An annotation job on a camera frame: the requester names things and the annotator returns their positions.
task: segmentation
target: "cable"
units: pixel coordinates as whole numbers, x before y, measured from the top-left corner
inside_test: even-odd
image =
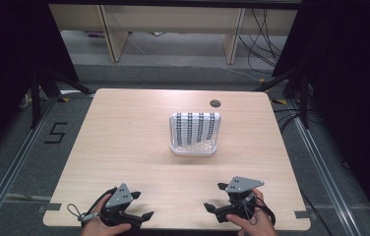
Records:
[[[272,225],[275,225],[277,223],[277,218],[275,217],[274,212],[265,204],[265,201],[256,197],[256,195],[255,195],[255,199],[256,199],[256,201],[259,200],[263,204],[262,206],[258,205],[258,204],[255,204],[255,207],[264,211],[269,216],[269,218],[271,219]]]
[[[257,17],[256,17],[256,14],[255,14],[255,11],[254,11],[254,9],[252,9],[252,14],[253,14],[253,17],[254,17],[254,19],[255,19],[255,21],[256,21],[256,24],[258,25],[258,28],[259,28],[259,33],[258,33],[258,36],[257,36],[257,38],[256,38],[256,40],[254,40],[254,42],[256,43],[256,41],[257,41],[257,39],[259,38],[259,35],[261,34],[262,36],[263,36],[263,38],[264,38],[264,40],[265,40],[265,42],[268,44],[268,46],[269,46],[269,48],[270,48],[270,50],[267,50],[267,49],[265,49],[265,48],[263,48],[263,47],[260,47],[259,45],[257,45],[259,48],[261,48],[261,49],[263,49],[263,50],[265,50],[265,51],[267,51],[267,52],[270,52],[271,54],[272,54],[272,56],[273,56],[273,58],[274,58],[274,60],[275,60],[275,62],[277,62],[278,61],[278,59],[277,59],[277,56],[279,56],[279,54],[276,54],[275,52],[274,52],[274,50],[272,49],[272,47],[274,47],[277,51],[279,51],[279,52],[281,52],[281,50],[280,49],[278,49],[272,42],[271,42],[271,40],[269,39],[269,31],[268,31],[268,22],[267,22],[267,14],[268,14],[268,10],[267,9],[264,9],[264,20],[263,20],[263,22],[262,22],[262,26],[260,25],[260,23],[259,23],[259,21],[258,21],[258,19],[257,19]]]
[[[293,116],[293,115],[294,115],[293,113],[290,113],[290,114],[288,114],[288,115],[285,115],[285,116],[281,117],[280,119],[278,119],[278,120],[277,120],[277,123],[279,124],[279,122],[280,122],[280,121],[282,121],[283,119],[285,119],[286,117],[288,117],[288,116]]]
[[[73,215],[77,216],[78,218],[78,221],[81,221],[81,226],[84,227],[87,220],[85,220],[85,216],[88,217],[88,215],[91,214],[91,212],[93,211],[93,209],[96,207],[96,205],[98,205],[98,203],[107,195],[107,194],[111,194],[113,195],[115,193],[115,191],[117,191],[117,187],[113,188],[113,189],[110,189],[110,190],[107,190],[105,191],[105,193],[103,193],[101,196],[99,196],[99,198],[92,204],[92,206],[90,207],[90,209],[85,212],[85,213],[80,213],[78,208],[74,205],[74,204],[67,204],[66,205],[66,209],[72,213]],[[73,211],[70,210],[69,207],[73,207],[77,213],[74,213]]]
[[[274,110],[274,112],[282,112],[282,111],[300,111],[300,109],[282,109],[282,110]]]
[[[289,122],[291,122],[293,119],[295,119],[296,117],[298,117],[298,116],[300,116],[301,115],[301,113],[299,112],[299,113],[296,113],[296,114],[290,114],[290,118],[289,119],[287,119],[284,123],[283,123],[283,125],[279,128],[280,129],[280,132],[282,133],[283,132],[283,130],[285,129],[285,127],[286,127],[286,125],[287,124],[289,124]]]
[[[321,217],[321,214],[318,213],[318,211],[316,210],[316,208],[314,207],[314,205],[311,203],[311,201],[307,198],[307,196],[304,194],[304,192],[302,192],[302,190],[300,190],[300,192],[301,192],[302,198],[304,198],[305,201],[307,201],[307,203],[313,209],[314,213],[317,215],[318,219],[321,221],[321,223],[323,224],[323,226],[326,228],[326,230],[329,233],[329,235],[333,236],[332,230],[330,230],[329,226],[324,221],[323,217]]]
[[[256,223],[258,222],[258,218],[256,217],[255,212],[252,212],[246,205],[243,205],[243,206],[244,206],[244,212],[246,213],[246,218],[249,220],[249,223],[251,225],[256,225]]]
[[[246,42],[243,40],[243,38],[241,38],[241,36],[240,36],[240,35],[239,35],[238,37],[239,37],[240,41],[243,43],[243,45],[246,47],[246,49],[249,51],[249,55],[250,55],[250,54],[253,54],[253,55],[257,56],[259,59],[261,59],[262,61],[264,61],[264,62],[268,63],[268,64],[269,64],[270,66],[272,66],[272,67],[274,67],[274,66],[276,65],[274,62],[272,62],[272,61],[268,60],[266,57],[262,56],[261,54],[259,54],[259,53],[258,53],[258,52],[256,52],[256,51],[254,51],[254,50],[253,50],[253,45],[254,45],[254,44],[252,44],[252,46],[251,46],[251,47],[249,47],[249,46],[246,44]]]

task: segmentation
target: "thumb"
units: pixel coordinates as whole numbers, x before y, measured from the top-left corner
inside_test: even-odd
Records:
[[[243,229],[247,229],[247,227],[249,226],[249,221],[243,218],[240,218],[239,216],[235,214],[228,214],[225,217],[228,219],[228,221],[242,227]]]
[[[99,203],[95,206],[95,208],[93,209],[93,212],[100,212],[101,209],[102,209],[102,206],[105,204],[105,202],[111,197],[110,194],[107,194],[105,195],[101,201],[99,201]]]
[[[121,234],[121,233],[124,233],[126,232],[127,230],[131,229],[131,224],[129,223],[123,223],[123,224],[119,224],[117,226],[113,226],[111,227],[111,235],[118,235],[118,234]]]

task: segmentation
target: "wooden table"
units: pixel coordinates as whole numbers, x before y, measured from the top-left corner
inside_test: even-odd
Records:
[[[219,100],[219,108],[210,102]],[[221,125],[216,154],[174,155],[169,117],[174,112],[218,112]],[[228,205],[217,183],[233,176],[262,180],[259,190],[277,217],[278,230],[307,230],[305,212],[278,124],[266,94],[246,91],[100,89],[73,146],[51,199],[49,226],[79,226],[67,209],[87,211],[106,190],[126,183],[141,196],[127,212],[154,211],[143,228],[235,230],[218,223],[204,203]]]

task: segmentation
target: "black and white striped object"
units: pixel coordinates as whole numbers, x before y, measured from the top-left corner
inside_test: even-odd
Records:
[[[175,144],[186,147],[213,139],[219,128],[220,117],[216,112],[183,112],[174,113],[171,119]]]

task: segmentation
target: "black tape marking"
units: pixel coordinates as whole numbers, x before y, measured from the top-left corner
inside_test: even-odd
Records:
[[[67,125],[68,122],[55,122],[53,127],[52,127],[52,130],[49,132],[49,135],[58,135],[60,136],[59,137],[59,140],[58,141],[46,141],[44,142],[45,144],[47,145],[56,145],[56,144],[60,144],[63,140],[63,137],[65,136],[65,133],[62,133],[62,132],[54,132],[54,129],[56,128],[56,126],[58,125]]]
[[[307,210],[295,211],[295,217],[296,218],[309,218],[310,214],[308,213]]]
[[[60,210],[60,207],[62,207],[62,204],[48,204],[46,210]]]

